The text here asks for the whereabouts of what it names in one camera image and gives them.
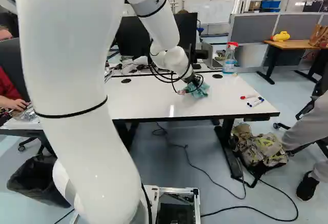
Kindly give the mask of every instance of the hand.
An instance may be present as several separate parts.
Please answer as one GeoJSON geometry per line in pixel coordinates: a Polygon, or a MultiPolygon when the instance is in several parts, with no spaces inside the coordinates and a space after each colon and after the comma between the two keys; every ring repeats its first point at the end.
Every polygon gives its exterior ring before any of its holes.
{"type": "Polygon", "coordinates": [[[24,109],[29,106],[30,104],[28,102],[25,102],[22,99],[16,99],[16,100],[8,100],[7,108],[18,110],[18,111],[24,111],[24,109]]]}

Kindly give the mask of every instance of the gray floor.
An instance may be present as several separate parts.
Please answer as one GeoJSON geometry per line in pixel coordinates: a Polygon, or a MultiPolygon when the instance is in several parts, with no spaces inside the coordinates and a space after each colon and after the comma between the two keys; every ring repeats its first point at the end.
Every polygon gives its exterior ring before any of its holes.
{"type": "MultiPolygon", "coordinates": [[[[250,123],[254,134],[275,132],[281,136],[283,130],[275,131],[272,123],[281,121],[293,125],[295,114],[309,101],[314,87],[312,82],[294,72],[273,74],[272,78],[276,82],[274,86],[255,73],[241,76],[281,112],[278,118],[272,118],[270,121],[250,123]]],[[[160,124],[168,128],[171,142],[189,145],[188,152],[192,163],[207,170],[218,183],[242,196],[242,185],[230,178],[221,146],[209,121],[160,124]]],[[[161,187],[199,187],[202,213],[230,206],[248,205],[275,217],[294,217],[295,210],[290,201],[264,184],[247,189],[245,200],[238,200],[213,185],[203,173],[189,167],[182,149],[168,147],[163,137],[152,135],[151,132],[156,128],[154,123],[141,124],[131,151],[145,184],[161,187]]],[[[36,143],[25,153],[19,153],[16,150],[17,143],[15,137],[4,137],[0,141],[0,223],[52,224],[69,210],[49,207],[6,189],[6,181],[10,175],[38,149],[36,143]]],[[[300,202],[295,196],[295,189],[303,174],[310,170],[315,162],[323,159],[325,157],[318,147],[312,145],[292,157],[287,166],[271,171],[263,177],[263,180],[284,190],[296,202],[300,211],[296,223],[315,224],[326,221],[328,185],[320,184],[314,198],[309,202],[300,202]]],[[[245,173],[245,179],[251,180],[248,173],[245,173]]],[[[232,210],[202,219],[205,224],[241,221],[249,224],[275,223],[252,210],[232,210]]],[[[69,218],[61,223],[68,224],[69,218]]]]}

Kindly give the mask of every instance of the chair wheel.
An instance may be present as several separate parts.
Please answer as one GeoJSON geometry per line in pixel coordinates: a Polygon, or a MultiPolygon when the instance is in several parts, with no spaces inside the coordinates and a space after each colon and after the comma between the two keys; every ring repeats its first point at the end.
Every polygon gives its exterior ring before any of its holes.
{"type": "Polygon", "coordinates": [[[18,151],[20,151],[20,152],[26,151],[26,147],[25,146],[19,146],[18,151]]]}
{"type": "Polygon", "coordinates": [[[273,128],[274,128],[274,129],[279,129],[280,126],[279,126],[277,123],[273,123],[273,128]]]}

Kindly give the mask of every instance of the whiteboard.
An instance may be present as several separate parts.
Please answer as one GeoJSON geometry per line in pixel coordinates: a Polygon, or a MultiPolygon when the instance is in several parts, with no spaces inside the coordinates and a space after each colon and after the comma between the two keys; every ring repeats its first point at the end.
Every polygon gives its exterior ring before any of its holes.
{"type": "Polygon", "coordinates": [[[197,4],[185,3],[184,9],[188,12],[198,12],[198,19],[201,24],[217,24],[229,22],[233,6],[233,0],[220,0],[197,4]]]}

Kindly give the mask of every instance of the blue bin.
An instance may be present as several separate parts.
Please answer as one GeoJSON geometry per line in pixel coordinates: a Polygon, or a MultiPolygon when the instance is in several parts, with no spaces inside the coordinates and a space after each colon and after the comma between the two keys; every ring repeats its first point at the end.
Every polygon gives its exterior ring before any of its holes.
{"type": "Polygon", "coordinates": [[[264,8],[264,9],[268,9],[271,6],[271,2],[272,1],[262,1],[261,7],[264,8]]]}
{"type": "Polygon", "coordinates": [[[271,1],[270,2],[270,8],[279,8],[281,1],[271,1]]]}

